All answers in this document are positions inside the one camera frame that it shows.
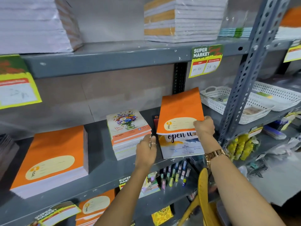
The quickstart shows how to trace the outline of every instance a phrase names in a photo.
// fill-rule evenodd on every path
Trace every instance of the floral notebook cover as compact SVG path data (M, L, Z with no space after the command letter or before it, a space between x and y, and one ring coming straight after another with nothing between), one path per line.
M146 120L135 110L107 115L107 125L112 144L120 143L131 137L141 137L151 130Z

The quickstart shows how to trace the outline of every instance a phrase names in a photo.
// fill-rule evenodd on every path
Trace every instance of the white tray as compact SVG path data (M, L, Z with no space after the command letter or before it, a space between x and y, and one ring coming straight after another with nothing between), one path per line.
M219 86L219 87L210 86L205 90L202 90L200 92L200 96L203 104L207 105L209 108L213 109L214 111L220 114L224 114L224 110L226 106L221 104L220 102L216 102L212 100L210 97L217 97L219 95L229 96L230 92L231 92L231 88L226 86ZM255 107L257 109L263 109L263 111L253 115L242 114L239 124L247 124L252 121L258 120L266 116L274 107L274 105L271 102L269 102L267 98L264 97L261 98L261 96L259 97L257 94L254 93L250 93L245 108L250 106Z
M267 83L261 83L256 81L253 86L253 90L257 92L263 92L266 94L273 95L273 98L268 98L271 103L274 104L273 111L282 111L297 105L301 102L301 93L296 91L281 88L278 86L273 86Z

